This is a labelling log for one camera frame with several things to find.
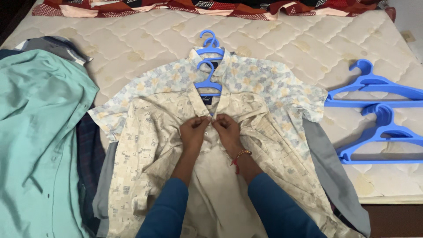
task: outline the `shirt collar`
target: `shirt collar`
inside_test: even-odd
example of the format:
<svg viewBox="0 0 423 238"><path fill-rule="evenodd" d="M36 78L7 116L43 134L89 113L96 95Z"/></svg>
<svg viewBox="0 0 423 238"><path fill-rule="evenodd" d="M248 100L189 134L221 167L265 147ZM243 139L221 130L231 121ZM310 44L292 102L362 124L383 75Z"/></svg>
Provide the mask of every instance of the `shirt collar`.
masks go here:
<svg viewBox="0 0 423 238"><path fill-rule="evenodd" d="M194 83L190 83L187 87L187 94L188 98L194 108L195 114L197 116L210 116L210 112L207 109L206 105L204 105L203 100L201 99L200 94L197 91ZM220 101L217 104L216 111L213 114L213 119L216 119L216 115L224 112L224 109L229 106L229 99L231 97L231 93L229 90L222 85L222 93L220 95Z"/></svg>
<svg viewBox="0 0 423 238"><path fill-rule="evenodd" d="M194 47L193 49L191 49L190 54L188 56L188 58L190 59L191 63L197 68L197 65L204 60L205 58L217 58L217 57L221 57L221 55L219 54L215 54L215 53L210 53L210 54L202 54L199 55L197 54L196 50L202 49L201 47ZM223 75L223 73L226 71L226 69L228 68L228 65L231 61L231 53L229 51L227 51L224 47L221 47L221 49L223 49L225 51L225 53L223 54L223 59L220 62L220 64L217 66L217 68L214 69L213 75L217 76L217 77L221 77ZM201 66L200 67L201 71L205 71L205 72L210 72L210 68L207 66Z"/></svg>

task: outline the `red thread bracelet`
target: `red thread bracelet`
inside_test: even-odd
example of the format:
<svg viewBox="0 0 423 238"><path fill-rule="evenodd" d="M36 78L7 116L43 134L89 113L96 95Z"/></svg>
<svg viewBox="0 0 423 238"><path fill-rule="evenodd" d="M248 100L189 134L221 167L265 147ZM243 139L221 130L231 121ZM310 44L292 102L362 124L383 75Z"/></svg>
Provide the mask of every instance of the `red thread bracelet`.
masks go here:
<svg viewBox="0 0 423 238"><path fill-rule="evenodd" d="M236 158L232 161L232 163L231 163L231 166L234 164L235 166L236 166L236 172L235 172L235 174L239 174L239 166L238 166L238 158L242 155L242 154L244 154L244 153L247 153L247 154L249 154L249 155L252 155L253 153L251 152L251 151L249 151L249 150L246 150L246 149L242 149L237 155L236 155Z"/></svg>

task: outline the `beige printed shirt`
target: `beige printed shirt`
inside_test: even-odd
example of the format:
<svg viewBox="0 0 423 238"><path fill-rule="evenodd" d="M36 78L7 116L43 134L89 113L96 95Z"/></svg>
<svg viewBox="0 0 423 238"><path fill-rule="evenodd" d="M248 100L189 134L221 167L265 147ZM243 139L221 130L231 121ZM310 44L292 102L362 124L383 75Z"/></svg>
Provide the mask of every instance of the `beige printed shirt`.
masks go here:
<svg viewBox="0 0 423 238"><path fill-rule="evenodd" d="M108 238L133 238L182 153L179 126L195 116L225 113L241 128L244 146L328 237L361 237L333 215L314 169L286 143L264 99L225 86L205 105L190 84L186 91L133 99L116 151L109 191ZM209 125L189 185L181 237L267 237L247 184L235 174L216 130Z"/></svg>

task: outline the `mattress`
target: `mattress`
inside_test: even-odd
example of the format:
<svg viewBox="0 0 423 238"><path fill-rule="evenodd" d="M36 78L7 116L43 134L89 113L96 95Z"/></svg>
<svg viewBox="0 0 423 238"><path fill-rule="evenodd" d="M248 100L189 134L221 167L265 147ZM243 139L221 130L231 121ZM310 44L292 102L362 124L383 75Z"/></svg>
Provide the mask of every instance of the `mattress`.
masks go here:
<svg viewBox="0 0 423 238"><path fill-rule="evenodd" d="M117 18L33 17L30 13L7 38L13 49L34 37L69 38L94 59L86 64L99 86L95 105L102 105L129 81L148 70L188 56L201 46L204 29L216 33L221 46L238 55L285 63L300 80L327 90L360 75L348 67L360 58L374 64L374 73L406 86L423 88L423 69L385 11L357 17L280 14L276 21L192 14L169 9ZM398 99L384 92L346 92L340 98ZM335 148L356 140L375 125L376 116L360 108L325 107L320 122ZM423 108L396 108L395 123L423 135ZM105 147L108 141L102 134ZM422 152L407 143L370 143L363 153ZM423 203L422 164L344 165L361 203Z"/></svg>

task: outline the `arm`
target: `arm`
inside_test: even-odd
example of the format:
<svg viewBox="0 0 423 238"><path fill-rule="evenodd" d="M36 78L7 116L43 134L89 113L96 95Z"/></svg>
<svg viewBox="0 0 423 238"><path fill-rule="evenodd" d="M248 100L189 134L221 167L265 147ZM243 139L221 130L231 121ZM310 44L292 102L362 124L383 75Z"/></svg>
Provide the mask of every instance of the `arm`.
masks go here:
<svg viewBox="0 0 423 238"><path fill-rule="evenodd" d="M244 149L236 121L221 114L212 124L229 156L236 159L238 153ZM307 213L261 170L249 154L242 154L237 164L240 174L248 184L248 196L270 238L326 237Z"/></svg>
<svg viewBox="0 0 423 238"><path fill-rule="evenodd" d="M188 201L188 185L195 160L203 144L204 130L210 122L205 116L195 117L180 126L183 152L141 225L136 238L179 238Z"/></svg>

